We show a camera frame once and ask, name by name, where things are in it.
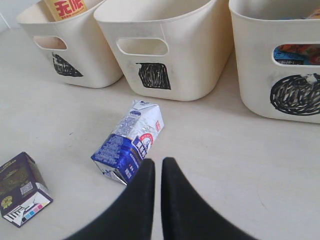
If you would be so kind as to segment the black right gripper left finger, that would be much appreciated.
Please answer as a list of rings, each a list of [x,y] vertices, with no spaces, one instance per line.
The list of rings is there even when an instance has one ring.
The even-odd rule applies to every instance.
[[[150,240],[155,203],[155,163],[142,161],[119,197],[96,219],[67,240]]]

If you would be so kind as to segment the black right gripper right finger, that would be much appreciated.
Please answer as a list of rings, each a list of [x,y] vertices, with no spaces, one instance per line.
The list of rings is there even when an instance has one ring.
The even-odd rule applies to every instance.
[[[215,211],[173,157],[162,162],[161,222],[165,240],[254,240]]]

